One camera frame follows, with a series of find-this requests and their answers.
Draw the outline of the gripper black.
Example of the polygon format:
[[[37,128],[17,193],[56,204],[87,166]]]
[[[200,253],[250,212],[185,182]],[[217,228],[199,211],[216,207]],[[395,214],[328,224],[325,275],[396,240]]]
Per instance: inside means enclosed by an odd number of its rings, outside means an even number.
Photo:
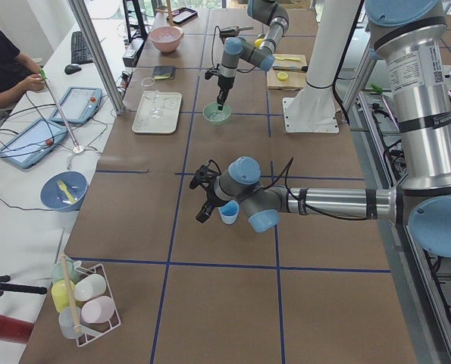
[[[221,199],[215,193],[215,182],[221,176],[221,169],[214,160],[209,160],[206,165],[201,165],[196,170],[194,177],[189,182],[189,188],[194,190],[201,187],[206,192],[206,203],[196,215],[196,220],[205,223],[212,215],[215,207],[221,206]]]
[[[222,111],[224,107],[223,99],[227,99],[230,90],[233,88],[235,69],[228,67],[211,67],[205,72],[205,79],[209,80],[212,76],[218,77],[218,87],[220,91],[216,98],[216,103],[218,111]]]

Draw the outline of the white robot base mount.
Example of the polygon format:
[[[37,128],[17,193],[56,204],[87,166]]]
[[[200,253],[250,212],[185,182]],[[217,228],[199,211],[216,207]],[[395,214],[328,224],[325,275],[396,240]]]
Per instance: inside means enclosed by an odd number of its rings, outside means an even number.
[[[326,1],[318,26],[305,86],[295,98],[284,101],[287,133],[338,133],[334,104],[334,80],[355,29],[362,2]]]

